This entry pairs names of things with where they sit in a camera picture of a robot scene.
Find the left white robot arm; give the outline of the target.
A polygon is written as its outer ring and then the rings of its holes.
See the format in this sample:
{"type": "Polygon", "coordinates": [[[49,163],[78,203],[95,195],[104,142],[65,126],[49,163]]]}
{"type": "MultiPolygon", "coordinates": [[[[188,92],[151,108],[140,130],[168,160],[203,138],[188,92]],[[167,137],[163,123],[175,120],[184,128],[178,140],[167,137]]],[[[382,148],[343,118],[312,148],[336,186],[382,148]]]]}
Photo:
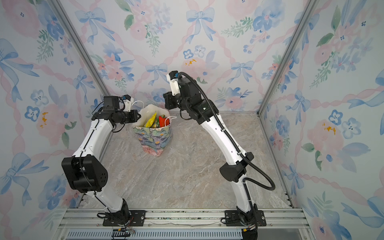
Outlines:
{"type": "Polygon", "coordinates": [[[71,157],[62,161],[62,168],[71,189],[99,201],[105,212],[99,213],[98,217],[119,226],[130,224],[133,217],[126,200],[109,186],[109,174],[100,162],[100,156],[116,124],[135,123],[140,118],[137,110],[96,112],[80,147],[71,157]]]}

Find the yellow snack packet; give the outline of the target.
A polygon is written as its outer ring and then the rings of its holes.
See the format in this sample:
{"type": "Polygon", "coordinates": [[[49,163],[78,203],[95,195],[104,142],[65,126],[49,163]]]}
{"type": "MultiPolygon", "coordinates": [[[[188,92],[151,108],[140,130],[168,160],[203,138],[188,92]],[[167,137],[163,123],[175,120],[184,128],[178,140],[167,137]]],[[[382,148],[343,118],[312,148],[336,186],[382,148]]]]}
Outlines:
{"type": "Polygon", "coordinates": [[[154,120],[157,118],[157,113],[155,112],[149,119],[148,121],[145,123],[144,127],[145,128],[151,128],[154,120]]]}

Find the floral paper gift bag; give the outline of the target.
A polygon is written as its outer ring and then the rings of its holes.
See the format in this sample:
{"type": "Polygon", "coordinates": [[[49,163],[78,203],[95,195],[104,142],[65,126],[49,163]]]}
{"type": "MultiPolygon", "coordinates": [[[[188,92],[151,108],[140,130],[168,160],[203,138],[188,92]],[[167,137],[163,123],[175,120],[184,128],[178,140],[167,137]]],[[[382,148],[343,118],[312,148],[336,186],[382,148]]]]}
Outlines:
{"type": "Polygon", "coordinates": [[[152,104],[141,109],[139,114],[141,115],[141,118],[133,124],[135,136],[146,153],[158,157],[163,153],[164,149],[172,139],[172,121],[177,117],[171,116],[169,111],[152,104]],[[155,112],[157,113],[157,117],[163,115],[170,117],[170,125],[163,128],[145,128],[145,123],[155,112]]]}

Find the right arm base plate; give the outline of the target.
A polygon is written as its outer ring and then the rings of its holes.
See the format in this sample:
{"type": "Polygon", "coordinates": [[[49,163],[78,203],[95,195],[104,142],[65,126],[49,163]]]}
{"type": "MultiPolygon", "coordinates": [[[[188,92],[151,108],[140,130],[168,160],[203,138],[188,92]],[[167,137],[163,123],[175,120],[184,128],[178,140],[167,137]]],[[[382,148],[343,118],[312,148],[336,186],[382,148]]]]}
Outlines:
{"type": "Polygon", "coordinates": [[[255,214],[253,211],[243,213],[240,210],[226,210],[221,223],[227,227],[251,227],[254,224],[265,227],[267,225],[266,217],[261,210],[256,210],[255,214]]]}

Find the green Fox's candy bag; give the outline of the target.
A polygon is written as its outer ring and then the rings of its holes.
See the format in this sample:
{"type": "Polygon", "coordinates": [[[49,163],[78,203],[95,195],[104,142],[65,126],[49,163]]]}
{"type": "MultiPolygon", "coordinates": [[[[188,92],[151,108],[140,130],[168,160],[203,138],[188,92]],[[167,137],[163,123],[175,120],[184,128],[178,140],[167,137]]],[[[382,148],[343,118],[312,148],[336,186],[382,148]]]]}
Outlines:
{"type": "Polygon", "coordinates": [[[159,128],[159,127],[160,127],[160,118],[157,117],[157,118],[154,120],[154,122],[153,122],[151,128],[159,128]]]}

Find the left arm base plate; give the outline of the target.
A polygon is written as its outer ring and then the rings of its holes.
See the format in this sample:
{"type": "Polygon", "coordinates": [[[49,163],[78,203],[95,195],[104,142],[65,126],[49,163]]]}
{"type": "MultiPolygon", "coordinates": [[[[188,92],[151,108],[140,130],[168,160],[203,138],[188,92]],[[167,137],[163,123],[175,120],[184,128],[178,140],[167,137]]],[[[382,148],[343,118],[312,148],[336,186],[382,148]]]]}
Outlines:
{"type": "Polygon", "coordinates": [[[103,219],[104,227],[142,227],[146,219],[145,210],[130,210],[127,214],[122,213],[102,213],[98,216],[103,219]]]}

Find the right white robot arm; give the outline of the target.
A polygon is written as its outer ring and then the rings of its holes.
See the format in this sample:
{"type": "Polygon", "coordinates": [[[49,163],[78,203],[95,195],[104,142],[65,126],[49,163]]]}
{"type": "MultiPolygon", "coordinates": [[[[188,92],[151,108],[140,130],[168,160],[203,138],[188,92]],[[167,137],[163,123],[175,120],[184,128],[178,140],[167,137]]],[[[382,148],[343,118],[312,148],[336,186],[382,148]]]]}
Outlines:
{"type": "Polygon", "coordinates": [[[173,95],[172,92],[167,92],[163,97],[166,109],[178,108],[180,111],[186,111],[190,118],[197,121],[214,139],[226,159],[220,173],[232,186],[240,221],[245,226],[256,225],[256,210],[247,184],[243,181],[247,165],[243,158],[249,155],[232,138],[213,102],[204,100],[200,93],[193,97],[183,97],[181,94],[173,95]]]}

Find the small red snack packet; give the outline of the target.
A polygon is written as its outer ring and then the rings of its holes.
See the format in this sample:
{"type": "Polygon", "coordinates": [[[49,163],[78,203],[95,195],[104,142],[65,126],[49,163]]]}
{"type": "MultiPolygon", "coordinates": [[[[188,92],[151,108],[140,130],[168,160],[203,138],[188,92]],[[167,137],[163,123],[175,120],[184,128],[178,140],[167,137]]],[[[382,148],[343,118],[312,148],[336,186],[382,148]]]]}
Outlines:
{"type": "Polygon", "coordinates": [[[160,128],[166,127],[166,126],[170,125],[170,123],[171,123],[170,117],[166,117],[165,115],[159,116],[159,127],[160,128]]]}

